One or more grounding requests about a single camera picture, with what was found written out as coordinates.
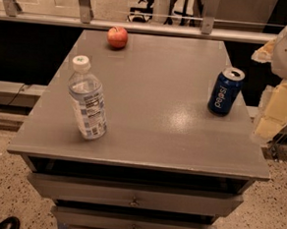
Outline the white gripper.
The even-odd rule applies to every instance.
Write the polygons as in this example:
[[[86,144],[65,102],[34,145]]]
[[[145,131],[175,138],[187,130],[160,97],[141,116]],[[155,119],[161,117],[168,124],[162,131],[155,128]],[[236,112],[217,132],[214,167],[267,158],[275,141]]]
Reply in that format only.
[[[280,85],[266,86],[254,119],[253,138],[256,141],[271,141],[287,126],[287,26],[260,49],[251,59],[258,63],[271,63],[274,75],[284,79]]]

